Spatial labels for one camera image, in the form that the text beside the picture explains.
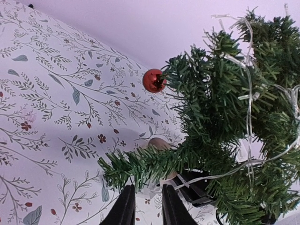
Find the floral pattern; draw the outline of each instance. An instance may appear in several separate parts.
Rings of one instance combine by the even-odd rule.
[[[99,156],[182,141],[172,90],[147,92],[146,68],[12,0],[0,0],[0,38],[0,224],[98,225],[118,197]],[[162,224],[161,200],[137,198],[136,223]],[[187,208],[216,224],[213,207]]]

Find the floral tablecloth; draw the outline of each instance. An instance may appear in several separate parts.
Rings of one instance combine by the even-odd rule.
[[[12,0],[0,0],[0,68],[0,225],[98,225],[118,196],[99,156],[183,138],[170,90],[144,90],[146,68]],[[162,224],[161,201],[137,198],[136,224]],[[217,224],[213,207],[187,208]]]

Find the ornament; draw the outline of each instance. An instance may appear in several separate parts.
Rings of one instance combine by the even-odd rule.
[[[161,79],[163,72],[159,69],[148,70],[142,78],[144,88],[152,93],[161,92],[167,83],[166,79]]]

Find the green christmas tree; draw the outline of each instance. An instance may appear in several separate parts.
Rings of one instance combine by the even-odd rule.
[[[109,153],[111,164],[100,158],[109,186],[122,189],[133,176],[136,188],[141,189],[148,180],[184,168],[202,169],[210,175],[235,169],[235,173],[212,179],[207,189],[231,225],[258,225],[264,215],[278,218],[295,208],[300,197],[288,190],[300,178],[298,146],[274,160],[253,164],[253,169],[235,160],[238,147],[233,146],[247,138],[248,99],[240,97],[249,94],[248,75],[253,93],[259,93],[252,103],[251,119],[253,136],[264,143],[263,157],[271,159],[283,153],[298,137],[299,121],[278,85],[289,90],[300,84],[300,33],[289,16],[267,22],[250,11],[245,19],[252,32],[241,21],[237,25],[239,39],[223,31],[213,32],[207,34],[209,51],[192,46],[190,54],[168,61],[164,74],[176,90],[173,97],[180,101],[175,110],[186,139],[176,150]],[[238,43],[250,42],[251,37],[252,64],[241,67],[225,57],[245,61]]]

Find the artificial christmas tree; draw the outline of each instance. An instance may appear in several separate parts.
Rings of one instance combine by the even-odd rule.
[[[289,16],[267,22],[253,11],[236,25],[239,39],[224,31],[207,34],[209,51],[192,46],[191,54],[170,59],[163,70],[181,102],[175,110],[184,142],[176,150],[107,154],[111,165],[100,158],[109,186],[122,189],[134,176],[139,189],[172,171],[202,169],[212,176],[207,192],[231,225],[262,224],[266,215],[278,218],[298,204],[298,193],[288,190],[300,178],[300,33]],[[250,63],[241,40],[253,48]],[[243,98],[252,97],[249,91],[250,113]],[[264,160],[238,163],[236,146],[249,130],[264,143]]]

